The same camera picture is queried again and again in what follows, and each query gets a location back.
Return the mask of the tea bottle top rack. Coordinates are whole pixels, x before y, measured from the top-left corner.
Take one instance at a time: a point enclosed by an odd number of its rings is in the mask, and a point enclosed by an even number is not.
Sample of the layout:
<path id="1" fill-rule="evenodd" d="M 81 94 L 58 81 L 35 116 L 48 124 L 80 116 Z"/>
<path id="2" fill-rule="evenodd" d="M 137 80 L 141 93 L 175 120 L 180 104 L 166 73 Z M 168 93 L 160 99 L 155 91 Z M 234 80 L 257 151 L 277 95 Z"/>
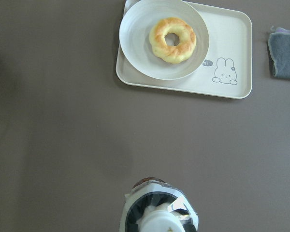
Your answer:
<path id="1" fill-rule="evenodd" d="M 199 217 L 184 193 L 148 177 L 125 195 L 120 232 L 197 232 Z"/>

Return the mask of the cream serving tray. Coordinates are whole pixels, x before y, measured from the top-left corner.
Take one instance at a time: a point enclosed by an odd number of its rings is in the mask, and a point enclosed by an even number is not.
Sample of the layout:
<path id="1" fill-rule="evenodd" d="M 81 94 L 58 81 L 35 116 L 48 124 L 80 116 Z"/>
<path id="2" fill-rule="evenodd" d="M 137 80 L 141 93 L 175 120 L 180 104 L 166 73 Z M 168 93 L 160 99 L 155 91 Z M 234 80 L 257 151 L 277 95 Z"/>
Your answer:
<path id="1" fill-rule="evenodd" d="M 127 10 L 139 2 L 129 0 Z M 168 89 L 242 99 L 252 90 L 252 23 L 240 11 L 187 2 L 203 18 L 209 33 L 209 48 L 203 63 L 190 75 L 159 80 L 134 68 L 120 43 L 116 62 L 119 79 L 128 85 Z"/>

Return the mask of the glazed donut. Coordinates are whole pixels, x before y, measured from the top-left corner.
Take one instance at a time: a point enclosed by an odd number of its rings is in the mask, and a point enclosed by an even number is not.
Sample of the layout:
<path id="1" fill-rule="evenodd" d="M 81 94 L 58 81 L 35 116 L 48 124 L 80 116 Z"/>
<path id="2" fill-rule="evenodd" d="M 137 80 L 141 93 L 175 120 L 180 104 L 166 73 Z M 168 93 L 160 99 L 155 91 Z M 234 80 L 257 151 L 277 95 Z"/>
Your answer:
<path id="1" fill-rule="evenodd" d="M 168 45 L 165 37 L 175 34 L 179 38 L 178 45 Z M 189 59 L 197 44 L 193 28 L 178 17 L 159 20 L 149 33 L 149 42 L 155 56 L 171 64 L 178 64 Z"/>

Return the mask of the white plate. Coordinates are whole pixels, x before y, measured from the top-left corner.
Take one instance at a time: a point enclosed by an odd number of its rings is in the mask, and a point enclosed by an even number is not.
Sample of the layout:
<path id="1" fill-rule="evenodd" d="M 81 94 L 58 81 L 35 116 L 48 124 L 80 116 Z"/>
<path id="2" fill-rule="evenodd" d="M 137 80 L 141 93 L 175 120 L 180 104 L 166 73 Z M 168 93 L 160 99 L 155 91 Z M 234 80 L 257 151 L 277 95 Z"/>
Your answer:
<path id="1" fill-rule="evenodd" d="M 155 56 L 149 42 L 152 27 L 168 17 L 184 20 L 193 28 L 197 38 L 192 56 L 178 64 Z M 165 40 L 171 46 L 179 43 L 175 34 L 168 34 Z M 209 33 L 201 15 L 182 0 L 141 0 L 123 16 L 119 41 L 126 59 L 138 71 L 159 80 L 175 80 L 190 75 L 203 63 L 209 48 Z"/>

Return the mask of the grey folded cloth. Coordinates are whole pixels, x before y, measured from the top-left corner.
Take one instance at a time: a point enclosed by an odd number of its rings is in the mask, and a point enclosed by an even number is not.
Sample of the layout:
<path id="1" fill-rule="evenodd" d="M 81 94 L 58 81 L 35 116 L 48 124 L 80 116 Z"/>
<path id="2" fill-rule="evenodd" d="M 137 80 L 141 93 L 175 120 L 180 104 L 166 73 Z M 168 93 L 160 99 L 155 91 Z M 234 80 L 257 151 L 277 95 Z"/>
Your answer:
<path id="1" fill-rule="evenodd" d="M 272 74 L 275 78 L 290 79 L 290 30 L 272 28 L 268 38 Z"/>

